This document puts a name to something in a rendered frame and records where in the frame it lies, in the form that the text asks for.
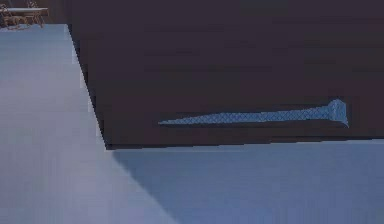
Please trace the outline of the dark brown room door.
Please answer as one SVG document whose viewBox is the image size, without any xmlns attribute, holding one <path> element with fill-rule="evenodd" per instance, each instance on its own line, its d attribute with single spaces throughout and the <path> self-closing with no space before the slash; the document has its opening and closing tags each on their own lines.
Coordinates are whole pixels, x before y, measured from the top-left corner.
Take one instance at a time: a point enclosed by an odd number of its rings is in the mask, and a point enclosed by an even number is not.
<svg viewBox="0 0 384 224">
<path fill-rule="evenodd" d="M 63 0 L 109 149 L 384 139 L 384 0 Z M 340 99 L 329 120 L 159 125 Z"/>
</svg>

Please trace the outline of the white-topped wooden table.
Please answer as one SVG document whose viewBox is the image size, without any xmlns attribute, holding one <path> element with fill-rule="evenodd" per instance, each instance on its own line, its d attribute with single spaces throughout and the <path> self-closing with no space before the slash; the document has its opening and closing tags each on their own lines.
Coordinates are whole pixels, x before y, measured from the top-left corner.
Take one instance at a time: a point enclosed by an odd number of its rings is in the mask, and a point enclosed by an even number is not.
<svg viewBox="0 0 384 224">
<path fill-rule="evenodd" d="M 18 29 L 27 29 L 35 24 L 44 27 L 44 17 L 49 15 L 47 8 L 8 8 L 8 10 L 18 18 L 20 25 Z"/>
</svg>

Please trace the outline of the brown wooden chair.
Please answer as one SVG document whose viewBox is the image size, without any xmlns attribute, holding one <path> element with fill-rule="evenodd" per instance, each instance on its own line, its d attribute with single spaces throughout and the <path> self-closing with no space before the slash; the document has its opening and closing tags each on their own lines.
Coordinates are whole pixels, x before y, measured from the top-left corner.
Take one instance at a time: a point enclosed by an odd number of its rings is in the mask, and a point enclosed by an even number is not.
<svg viewBox="0 0 384 224">
<path fill-rule="evenodd" d="M 16 30 L 20 27 L 18 18 L 12 15 L 6 4 L 0 4 L 0 18 L 8 30 Z"/>
</svg>

